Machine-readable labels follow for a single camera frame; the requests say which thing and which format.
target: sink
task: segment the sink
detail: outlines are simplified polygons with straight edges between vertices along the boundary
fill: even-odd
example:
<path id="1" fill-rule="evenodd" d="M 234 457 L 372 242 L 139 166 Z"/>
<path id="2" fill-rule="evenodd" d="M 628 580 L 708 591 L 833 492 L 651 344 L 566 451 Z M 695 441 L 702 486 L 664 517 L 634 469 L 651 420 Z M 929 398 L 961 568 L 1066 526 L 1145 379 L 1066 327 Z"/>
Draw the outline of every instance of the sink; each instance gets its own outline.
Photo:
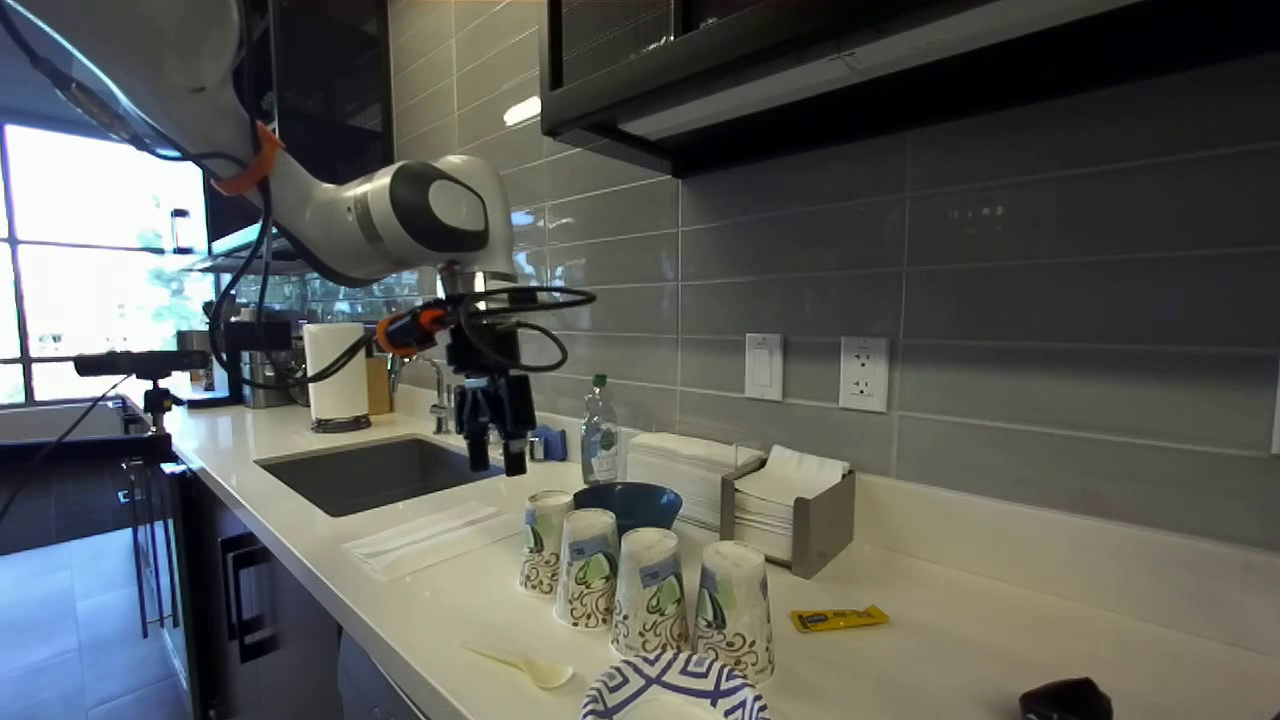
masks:
<path id="1" fill-rule="evenodd" d="M 463 451 L 418 435 L 260 458 L 260 469 L 328 517 L 355 517 L 496 476 L 496 469 L 473 471 Z"/>

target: window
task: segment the window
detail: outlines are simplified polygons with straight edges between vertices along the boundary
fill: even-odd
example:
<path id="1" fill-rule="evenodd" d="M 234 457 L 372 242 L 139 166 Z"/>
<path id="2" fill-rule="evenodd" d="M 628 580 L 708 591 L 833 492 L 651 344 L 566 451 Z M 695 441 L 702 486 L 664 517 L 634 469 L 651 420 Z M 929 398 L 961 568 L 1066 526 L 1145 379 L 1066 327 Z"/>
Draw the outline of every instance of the window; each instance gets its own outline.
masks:
<path id="1" fill-rule="evenodd" d="M 196 164 L 17 123 L 0 156 L 0 402 L 95 395 L 111 379 L 78 374 L 81 352 L 177 346 L 204 327 L 213 274 L 185 255 L 204 246 Z"/>

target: bottle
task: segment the bottle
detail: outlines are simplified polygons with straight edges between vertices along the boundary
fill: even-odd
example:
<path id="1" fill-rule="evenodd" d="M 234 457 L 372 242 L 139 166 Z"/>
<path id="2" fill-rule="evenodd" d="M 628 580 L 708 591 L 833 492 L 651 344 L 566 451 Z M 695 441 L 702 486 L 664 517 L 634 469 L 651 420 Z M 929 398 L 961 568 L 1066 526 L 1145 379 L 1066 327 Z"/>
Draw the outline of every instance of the bottle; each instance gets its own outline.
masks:
<path id="1" fill-rule="evenodd" d="M 585 441 L 580 441 L 585 484 L 618 478 L 618 425 L 609 408 L 609 374 L 598 373 L 585 395 Z"/>

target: robotic arm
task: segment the robotic arm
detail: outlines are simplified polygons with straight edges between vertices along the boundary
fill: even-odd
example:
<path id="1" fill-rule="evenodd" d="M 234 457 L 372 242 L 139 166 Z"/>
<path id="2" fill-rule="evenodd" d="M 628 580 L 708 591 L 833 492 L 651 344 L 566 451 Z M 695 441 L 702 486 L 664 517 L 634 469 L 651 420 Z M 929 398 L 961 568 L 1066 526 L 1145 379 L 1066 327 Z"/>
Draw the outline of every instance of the robotic arm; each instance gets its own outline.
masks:
<path id="1" fill-rule="evenodd" d="M 0 0 L 4 26 L 33 62 L 102 127 L 157 156 L 196 160 L 213 179 L 260 164 L 257 127 L 235 98 L 242 0 Z M 514 318 L 541 287 L 516 287 L 507 198 L 476 156 L 401 160 L 353 185 L 326 185 L 289 150 L 260 177 L 260 204 L 328 281 L 372 282 L 406 266 L 440 266 L 443 294 L 390 315 L 377 344 L 397 355 L 449 333 L 462 373 L 462 427 L 473 469 L 487 469 L 487 427 L 503 435 L 503 471 L 523 471 L 531 431 L 529 365 Z"/>

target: blue bowl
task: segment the blue bowl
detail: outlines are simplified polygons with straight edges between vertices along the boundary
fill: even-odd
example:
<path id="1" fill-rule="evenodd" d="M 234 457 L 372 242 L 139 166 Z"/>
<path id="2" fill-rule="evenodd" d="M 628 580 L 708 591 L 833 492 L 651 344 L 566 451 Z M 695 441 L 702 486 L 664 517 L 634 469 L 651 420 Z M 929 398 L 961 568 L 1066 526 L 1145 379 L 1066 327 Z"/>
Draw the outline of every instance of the blue bowl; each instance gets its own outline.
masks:
<path id="1" fill-rule="evenodd" d="M 590 484 L 572 492 L 572 508 L 609 508 L 618 517 L 618 532 L 634 526 L 672 526 L 686 494 L 659 484 Z"/>

